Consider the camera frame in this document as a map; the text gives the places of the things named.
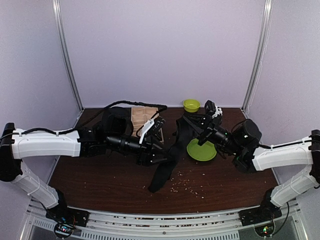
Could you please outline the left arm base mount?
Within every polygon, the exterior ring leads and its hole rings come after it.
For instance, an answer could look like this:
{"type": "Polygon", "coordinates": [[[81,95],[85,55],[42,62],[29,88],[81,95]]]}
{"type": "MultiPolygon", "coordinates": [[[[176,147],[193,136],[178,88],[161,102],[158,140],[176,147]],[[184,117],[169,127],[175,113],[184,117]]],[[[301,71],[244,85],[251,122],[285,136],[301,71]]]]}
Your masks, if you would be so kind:
{"type": "Polygon", "coordinates": [[[45,209],[45,217],[55,221],[54,234],[59,239],[66,239],[72,235],[79,235],[81,228],[87,226],[90,213],[85,210],[68,208],[66,216],[56,214],[52,209],[45,209]]]}

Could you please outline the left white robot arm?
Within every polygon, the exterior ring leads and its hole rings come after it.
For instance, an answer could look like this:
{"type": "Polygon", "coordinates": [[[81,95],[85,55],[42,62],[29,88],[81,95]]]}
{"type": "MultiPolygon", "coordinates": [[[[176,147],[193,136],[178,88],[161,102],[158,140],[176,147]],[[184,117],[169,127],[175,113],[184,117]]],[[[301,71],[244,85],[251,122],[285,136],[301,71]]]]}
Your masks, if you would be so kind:
{"type": "Polygon", "coordinates": [[[155,115],[142,126],[140,136],[135,137],[130,112],[116,106],[105,109],[101,120],[90,128],[61,132],[45,128],[23,130],[9,122],[0,138],[0,179],[17,185],[40,201],[48,215],[58,223],[68,223],[74,215],[64,194],[44,183],[23,163],[23,158],[95,157],[108,150],[135,155],[138,165],[157,166],[148,188],[154,193],[164,186],[176,166],[174,157],[157,139],[163,123],[164,120],[155,115]]]}

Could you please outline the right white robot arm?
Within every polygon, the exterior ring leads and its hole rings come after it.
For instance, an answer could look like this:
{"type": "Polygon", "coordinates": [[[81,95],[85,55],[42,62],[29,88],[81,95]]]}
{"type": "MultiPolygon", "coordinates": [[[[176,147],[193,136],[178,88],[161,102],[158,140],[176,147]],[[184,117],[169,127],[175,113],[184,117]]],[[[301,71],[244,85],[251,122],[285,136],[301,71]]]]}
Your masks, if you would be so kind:
{"type": "Polygon", "coordinates": [[[320,186],[320,131],[297,141],[278,145],[260,143],[262,133],[251,120],[245,119],[228,131],[220,126],[221,118],[208,115],[184,115],[183,120],[195,132],[198,145],[214,144],[218,152],[233,156],[232,163],[243,173],[256,173],[266,169],[304,165],[304,169],[285,183],[270,188],[258,207],[241,210],[243,225],[271,221],[282,216],[281,207],[290,200],[320,186]]]}

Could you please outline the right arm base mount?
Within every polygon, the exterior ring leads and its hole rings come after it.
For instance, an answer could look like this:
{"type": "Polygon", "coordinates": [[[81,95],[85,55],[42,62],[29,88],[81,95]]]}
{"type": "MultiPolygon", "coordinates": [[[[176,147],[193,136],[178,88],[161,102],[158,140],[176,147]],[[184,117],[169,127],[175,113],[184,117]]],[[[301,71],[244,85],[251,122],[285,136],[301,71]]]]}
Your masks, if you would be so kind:
{"type": "Polygon", "coordinates": [[[243,227],[253,225],[259,237],[267,238],[275,233],[274,220],[282,216],[282,211],[256,207],[241,210],[238,214],[243,227]]]}

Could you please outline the black necktie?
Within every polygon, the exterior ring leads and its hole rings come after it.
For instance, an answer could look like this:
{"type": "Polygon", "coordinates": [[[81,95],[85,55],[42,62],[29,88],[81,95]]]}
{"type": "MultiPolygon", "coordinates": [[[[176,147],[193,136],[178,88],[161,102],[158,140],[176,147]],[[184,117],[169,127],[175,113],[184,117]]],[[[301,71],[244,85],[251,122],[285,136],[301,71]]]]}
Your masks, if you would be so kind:
{"type": "Polygon", "coordinates": [[[176,126],[175,143],[167,152],[168,161],[160,163],[155,170],[150,186],[148,187],[148,190],[151,193],[159,191],[170,179],[181,156],[187,150],[187,145],[195,138],[195,130],[192,128],[191,122],[187,120],[186,116],[177,119],[176,126]]]}

